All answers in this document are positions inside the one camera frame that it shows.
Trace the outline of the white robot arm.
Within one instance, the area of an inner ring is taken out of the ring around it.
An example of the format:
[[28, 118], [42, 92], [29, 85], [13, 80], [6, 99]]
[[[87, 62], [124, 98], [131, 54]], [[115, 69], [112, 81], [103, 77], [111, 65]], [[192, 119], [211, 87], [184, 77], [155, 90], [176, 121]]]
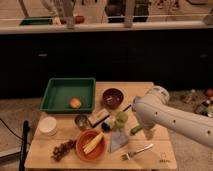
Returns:
[[132, 110], [139, 124], [145, 130], [162, 125], [213, 149], [213, 119], [169, 107], [169, 99], [168, 91], [161, 86], [154, 86], [144, 96], [135, 96]]

